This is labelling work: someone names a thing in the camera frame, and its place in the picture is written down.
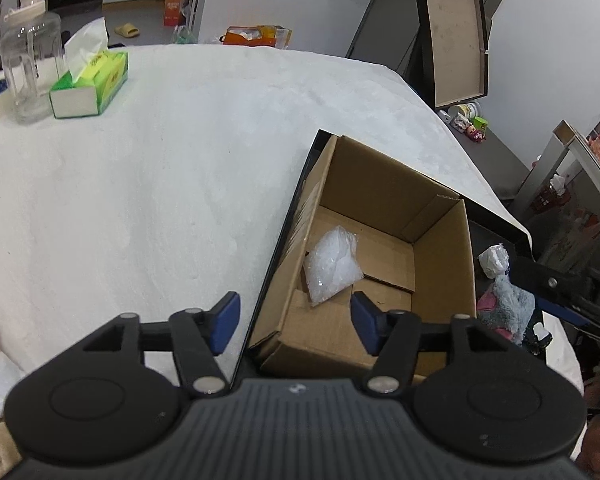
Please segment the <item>gray door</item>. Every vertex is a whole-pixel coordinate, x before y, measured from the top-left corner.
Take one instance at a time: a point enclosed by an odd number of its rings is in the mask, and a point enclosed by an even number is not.
[[[501,1],[484,1],[488,21]],[[402,74],[419,25],[416,0],[371,0],[347,57],[386,65]]]

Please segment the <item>green tissue box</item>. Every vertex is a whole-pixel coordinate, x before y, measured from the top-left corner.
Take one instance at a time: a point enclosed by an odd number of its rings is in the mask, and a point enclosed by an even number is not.
[[[100,115],[109,105],[128,72],[128,53],[100,51],[74,83],[66,72],[49,91],[56,119]]]

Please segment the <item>plastic bag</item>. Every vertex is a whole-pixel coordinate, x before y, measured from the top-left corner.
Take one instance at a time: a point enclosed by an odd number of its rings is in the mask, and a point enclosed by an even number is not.
[[[304,259],[311,304],[328,300],[363,278],[356,261],[356,235],[338,226],[328,231]]]
[[[502,244],[492,245],[478,256],[482,270],[487,278],[495,278],[509,269],[509,253]]]

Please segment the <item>yellow slipper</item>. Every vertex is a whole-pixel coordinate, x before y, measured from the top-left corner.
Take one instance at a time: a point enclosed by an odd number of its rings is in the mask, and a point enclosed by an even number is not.
[[[123,38],[135,38],[140,34],[138,28],[131,23],[125,23],[124,25],[120,25],[113,30],[117,35],[122,36]]]

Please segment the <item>clear plastic jug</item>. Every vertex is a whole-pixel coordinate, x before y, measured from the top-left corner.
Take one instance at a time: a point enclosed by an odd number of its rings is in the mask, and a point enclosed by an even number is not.
[[[20,0],[4,17],[0,57],[21,123],[51,113],[49,90],[65,72],[60,16],[45,11],[44,0]]]

